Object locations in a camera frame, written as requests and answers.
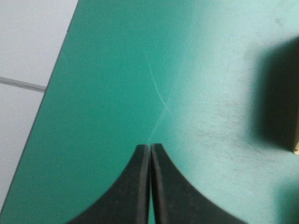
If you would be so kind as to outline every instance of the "scratch mark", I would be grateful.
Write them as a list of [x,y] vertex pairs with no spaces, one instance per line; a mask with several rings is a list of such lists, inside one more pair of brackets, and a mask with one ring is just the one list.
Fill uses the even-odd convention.
[[169,107],[168,107],[167,104],[165,103],[165,101],[164,101],[164,99],[163,99],[163,97],[162,97],[162,95],[161,95],[161,93],[160,93],[160,91],[159,91],[159,89],[158,89],[158,86],[157,86],[155,77],[154,77],[154,75],[153,75],[153,71],[152,71],[151,66],[150,66],[150,62],[149,62],[148,56],[147,56],[147,54],[146,54],[145,52],[144,52],[144,54],[145,54],[145,57],[146,57],[146,63],[148,64],[148,67],[149,67],[150,77],[151,77],[151,79],[152,79],[152,81],[153,81],[153,84],[154,84],[154,87],[155,87],[155,89],[156,89],[156,92],[157,92],[157,94],[158,94],[158,96],[159,96],[159,98],[160,98],[162,104],[164,105],[165,109],[171,114],[171,111],[170,111]]

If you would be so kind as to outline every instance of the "dark object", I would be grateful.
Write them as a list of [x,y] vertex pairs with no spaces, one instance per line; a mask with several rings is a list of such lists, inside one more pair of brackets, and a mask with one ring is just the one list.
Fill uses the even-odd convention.
[[156,224],[243,224],[199,193],[174,166],[162,144],[151,146]]
[[112,187],[69,224],[147,224],[150,151],[139,145]]

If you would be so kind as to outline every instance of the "tile grout line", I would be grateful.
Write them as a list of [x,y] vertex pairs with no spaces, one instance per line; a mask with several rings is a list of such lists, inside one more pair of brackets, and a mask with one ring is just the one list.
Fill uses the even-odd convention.
[[46,86],[43,85],[37,85],[33,83],[26,83],[23,81],[11,79],[11,78],[5,78],[5,77],[0,77],[0,83],[5,84],[5,85],[11,85],[27,90],[32,90],[32,91],[37,91],[37,92],[45,92]]

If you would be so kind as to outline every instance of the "tile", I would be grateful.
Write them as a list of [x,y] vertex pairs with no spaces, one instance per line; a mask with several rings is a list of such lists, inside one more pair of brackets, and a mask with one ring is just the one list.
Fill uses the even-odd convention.
[[43,93],[0,84],[0,209]]
[[76,4],[0,1],[0,76],[46,86]]

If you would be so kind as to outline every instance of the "green cutting mat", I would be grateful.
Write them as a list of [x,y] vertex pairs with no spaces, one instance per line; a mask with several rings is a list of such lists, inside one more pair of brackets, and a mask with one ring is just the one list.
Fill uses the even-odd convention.
[[151,142],[242,220],[297,223],[299,157],[261,133],[265,114],[284,121],[262,99],[281,96],[271,75],[295,77],[284,67],[298,11],[291,0],[80,1],[0,223],[67,222]]

